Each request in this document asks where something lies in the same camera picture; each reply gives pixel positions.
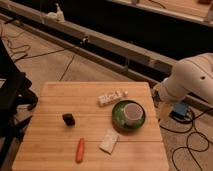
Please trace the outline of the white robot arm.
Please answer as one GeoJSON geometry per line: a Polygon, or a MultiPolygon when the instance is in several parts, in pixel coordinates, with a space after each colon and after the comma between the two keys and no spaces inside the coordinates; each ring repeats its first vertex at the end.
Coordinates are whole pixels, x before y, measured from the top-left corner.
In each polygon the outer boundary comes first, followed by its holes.
{"type": "Polygon", "coordinates": [[[204,53],[178,61],[171,75],[160,83],[159,97],[175,103],[193,93],[213,105],[213,53],[204,53]]]}

